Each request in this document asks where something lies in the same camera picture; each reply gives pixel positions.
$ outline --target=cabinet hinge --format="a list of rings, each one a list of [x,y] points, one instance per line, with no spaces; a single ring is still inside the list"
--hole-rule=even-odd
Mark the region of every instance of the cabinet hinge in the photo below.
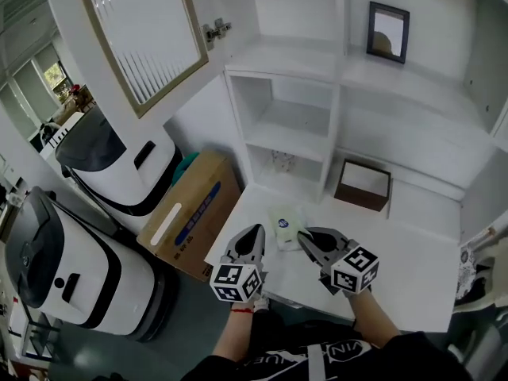
[[[226,33],[231,29],[231,23],[226,22],[224,24],[222,18],[218,18],[215,20],[215,29],[212,29],[208,24],[204,24],[202,29],[206,41],[206,49],[210,51],[214,49],[215,38],[218,38],[219,40],[224,38]]]

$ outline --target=black and white marker cube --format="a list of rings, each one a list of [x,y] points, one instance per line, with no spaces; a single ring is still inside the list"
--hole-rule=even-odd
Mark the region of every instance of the black and white marker cube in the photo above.
[[[248,302],[260,287],[261,276],[255,264],[219,264],[210,285],[221,301]]]
[[[332,265],[332,285],[359,294],[377,277],[378,268],[378,257],[357,245]]]

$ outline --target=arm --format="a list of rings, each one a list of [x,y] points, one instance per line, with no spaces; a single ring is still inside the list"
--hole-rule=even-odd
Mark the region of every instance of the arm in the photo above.
[[[362,334],[365,341],[382,348],[388,341],[400,335],[368,289],[353,295],[349,302],[356,316],[355,330]]]
[[[253,301],[249,303],[233,303],[231,310],[253,309]],[[238,362],[247,356],[251,338],[252,313],[230,312],[229,319],[222,330],[222,335],[212,353],[214,356]]]

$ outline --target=black picture frame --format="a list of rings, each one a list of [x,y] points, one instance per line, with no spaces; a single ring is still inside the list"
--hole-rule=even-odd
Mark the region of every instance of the black picture frame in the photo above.
[[[388,11],[399,16],[402,16],[403,29],[402,29],[402,48],[401,55],[396,56],[385,51],[374,49],[374,25],[375,25],[375,12],[376,10]],[[368,15],[368,38],[367,38],[367,54],[381,56],[388,60],[394,60],[401,64],[406,62],[407,41],[410,34],[410,12],[398,9],[397,7],[387,6],[386,4],[371,2]]]

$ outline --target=red string bracelet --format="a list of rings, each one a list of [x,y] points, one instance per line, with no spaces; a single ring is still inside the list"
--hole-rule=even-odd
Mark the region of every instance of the red string bracelet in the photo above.
[[[254,312],[252,311],[252,309],[231,309],[232,312],[238,312],[240,314],[253,314]]]

